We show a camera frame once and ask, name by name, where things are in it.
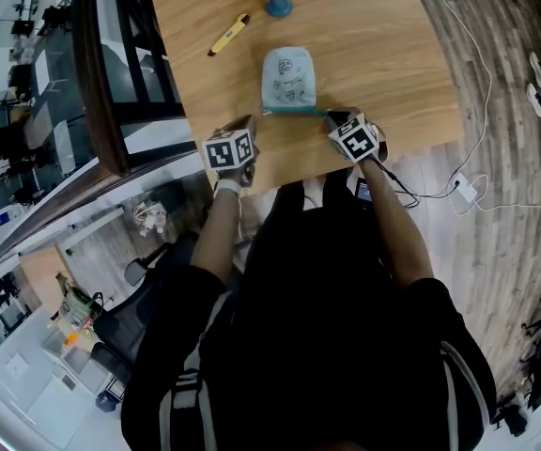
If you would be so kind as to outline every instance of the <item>white desk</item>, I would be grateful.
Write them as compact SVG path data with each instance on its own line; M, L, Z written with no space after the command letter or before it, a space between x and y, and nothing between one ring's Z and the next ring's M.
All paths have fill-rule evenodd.
M68 130L68 122L66 120L62 120L54 127L54 140L57 160L60 164L62 174L66 176L76 168L72 143L70 141L70 132Z
M37 61L35 62L35 74L37 75L39 95L43 92L59 92L58 89L54 88L55 84L68 81L68 79L51 80L47 63L47 54L45 51L41 52L37 57Z

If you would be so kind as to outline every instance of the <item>white cable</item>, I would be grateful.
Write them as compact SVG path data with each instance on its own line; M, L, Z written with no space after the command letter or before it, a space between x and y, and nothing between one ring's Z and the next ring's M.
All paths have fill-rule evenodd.
M455 18L458 20L458 23L460 23L460 26L465 30L465 32L467 33L467 35L469 36L469 38L471 39L471 41L473 42L473 45L475 45L475 49L477 50L477 53L479 54L479 59L481 60L481 63L482 65L484 66L484 69L486 69L486 73L487 75L489 76L489 86L487 87L487 94L486 94L486 101L485 101L485 104L484 104L484 128L483 130L481 131L481 135L479 136L479 140L477 141L477 143L474 145L474 147L472 148L471 150L471 153L469 154L469 156L465 159L465 161L459 166L456 168L456 170L453 172L452 176L448 179L448 182L446 183L446 185L444 186L444 188L435 193L435 195L439 195L439 194L443 194L444 192L448 192L448 188L450 187L450 185L452 184L452 181L455 179L456 175L458 174L458 172L460 172L466 165L467 163L469 163L469 161L471 160L471 157L472 155L475 153L475 151L477 150L477 148L480 146L480 144L482 143L482 141L484 140L484 137L486 136L486 131L487 131L487 119L488 119L488 114L487 114L487 105L489 104L489 98L491 96L491 91L492 91L492 84L493 84L493 77L492 77L492 74L491 72L489 71L489 68L487 67L487 64L486 64L486 61L484 60L484 56L483 54L481 53L481 49L479 48L479 44L477 43L477 40L475 39L475 37L472 35L471 31L469 30L469 28L467 28L467 25L465 25L462 20L460 20L460 17L458 17L458 15L456 14L456 12L452 9L452 7L450 7L450 5L448 4L448 2L446 2L446 0L441 0L442 3L448 8L448 10L450 10L450 13L452 13ZM478 176L472 183L471 183L471 187L473 186L473 184L479 180L480 178L482 177L485 177L486 178L486 190L484 191L483 195L481 197L479 197L479 199L473 199L473 203L472 205L467 209L465 210L464 212L462 213L459 213L456 211L455 209L455 206L452 202L452 197L450 195L448 195L448 200L450 201L450 206L452 207L452 210L453 212L461 217L463 215L467 215L473 208L477 208L483 212L490 212L492 210L495 210L495 209L506 209L506 208L513 208L513 207L520 207L520 208L525 208L525 209L541 209L541 205L538 205L538 204L518 204L518 203L514 203L514 204L501 204L501 205L498 205L498 206L494 206L494 207L491 207L489 209L484 209L482 208L480 205L479 205L479 201L481 201L481 199L483 199L486 194L487 194L487 188L489 186L489 177L486 175L486 174L481 174L480 176Z
M243 241L243 236L241 235L241 213L242 213L242 209L241 209L241 199L239 196L237 196L237 203L240 205L240 220L237 222L237 234L238 236L240 237L240 242Z
M473 182L471 182L471 187L473 185L475 185L475 182L477 182L477 180L479 180L481 178L486 178L486 189L484 190L484 193L481 195L481 197L479 197L478 199L473 199L472 205L467 210L465 210L464 212L462 212L462 213L456 212L455 206L454 206L454 204L452 202L452 198L450 198L450 195L448 195L448 198L450 198L450 207L452 207L452 210L454 211L454 213L457 216L462 217L463 215L467 215L475 207L477 209L479 209L481 212L490 212L490 211L495 210L495 209L507 209L507 208L511 208L511 207L521 207L521 208L526 208L526 209L541 209L541 205L539 205L539 204L517 204L517 203L516 204L501 204L501 205L498 205L498 206L490 207L489 209L484 209L483 207L481 207L479 205L479 202L487 194L487 188L489 186L489 177L487 176L487 174L480 174L479 176L477 176L473 180Z

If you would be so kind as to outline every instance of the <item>office room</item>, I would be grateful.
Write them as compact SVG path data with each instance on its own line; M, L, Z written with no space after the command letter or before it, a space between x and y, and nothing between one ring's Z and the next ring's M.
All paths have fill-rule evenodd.
M377 447L541 451L541 0L0 0L0 449Z

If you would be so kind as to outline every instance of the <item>teal base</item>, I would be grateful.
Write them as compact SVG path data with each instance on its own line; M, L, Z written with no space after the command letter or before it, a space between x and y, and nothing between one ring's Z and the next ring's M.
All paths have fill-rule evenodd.
M291 13L293 2L291 0L269 0L266 10L271 17L281 19Z

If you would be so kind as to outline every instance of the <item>person's arm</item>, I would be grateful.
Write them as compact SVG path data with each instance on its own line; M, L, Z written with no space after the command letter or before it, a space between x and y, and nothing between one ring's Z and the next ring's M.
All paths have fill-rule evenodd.
M361 161L360 167L373 198L379 233L396 283L404 288L424 277L433 277L425 241L383 171L369 159Z
M240 172L231 179L239 182ZM237 194L221 189L214 198L204 229L193 249L192 266L213 273L226 284L233 266L233 248L239 222Z

